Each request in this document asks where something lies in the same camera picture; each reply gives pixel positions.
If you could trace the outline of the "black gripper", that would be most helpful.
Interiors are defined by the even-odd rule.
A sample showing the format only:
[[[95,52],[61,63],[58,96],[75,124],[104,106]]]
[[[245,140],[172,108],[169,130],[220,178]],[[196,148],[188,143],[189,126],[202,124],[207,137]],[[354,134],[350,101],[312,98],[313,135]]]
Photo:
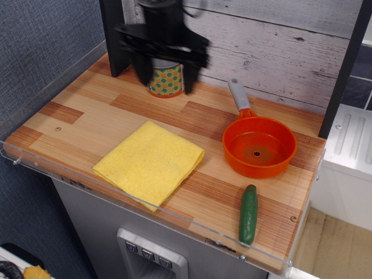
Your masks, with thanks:
[[[120,24],[120,46],[129,53],[137,76],[148,85],[153,76],[152,59],[184,64],[185,93],[192,92],[200,67],[208,65],[209,40],[187,27],[183,1],[139,1],[142,24]]]

